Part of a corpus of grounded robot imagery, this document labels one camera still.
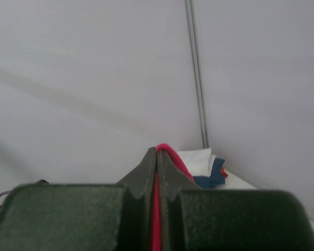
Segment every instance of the red strap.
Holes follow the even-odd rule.
[[[156,147],[157,152],[159,150],[166,150],[169,154],[173,164],[179,168],[190,180],[194,181],[193,176],[187,170],[182,159],[168,144],[160,144]],[[152,251],[161,251],[162,240],[161,240],[161,208],[160,208],[160,197],[159,197],[159,184],[158,175],[155,178],[155,188],[153,193],[153,219],[152,219]]]

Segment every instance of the folded white towel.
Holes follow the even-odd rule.
[[[215,157],[213,160],[211,158],[211,148],[194,151],[178,151],[177,154],[192,176],[210,176],[210,165],[213,166],[215,160]]]

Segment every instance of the metal pole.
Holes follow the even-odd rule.
[[[197,42],[197,34],[196,34],[193,0],[185,0],[185,3],[186,3],[186,13],[187,13],[187,22],[188,22],[188,34],[190,38],[190,47],[191,47],[192,60],[193,60],[195,88],[196,88],[197,101],[198,101],[201,135],[203,138],[203,147],[208,148],[209,141],[208,141],[208,133],[207,133],[206,108],[205,108],[203,87],[201,84],[200,60],[199,60],[199,52],[198,52],[198,42]]]

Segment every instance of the blue cloth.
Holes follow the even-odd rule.
[[[221,173],[224,163],[225,160],[223,158],[216,158],[210,176],[193,176],[195,184],[202,188],[215,188],[217,185],[225,184],[226,179]]]
[[[209,177],[205,176],[193,176],[195,184],[202,188],[209,188]]]
[[[216,158],[214,160],[213,168],[211,170],[210,177],[209,177],[210,188],[215,188],[217,185],[226,183],[226,179],[221,173],[224,163],[225,163],[225,160],[223,158]]]

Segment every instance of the folded clothing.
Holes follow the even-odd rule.
[[[194,151],[178,151],[177,154],[183,160],[192,176],[210,176],[211,167],[215,159],[215,155],[211,155],[211,148]]]
[[[195,184],[202,188],[210,188],[210,177],[193,176]]]
[[[225,172],[223,164],[225,160],[223,158],[216,158],[212,166],[211,174],[209,177],[209,187],[215,188],[217,185],[226,183],[228,174]]]

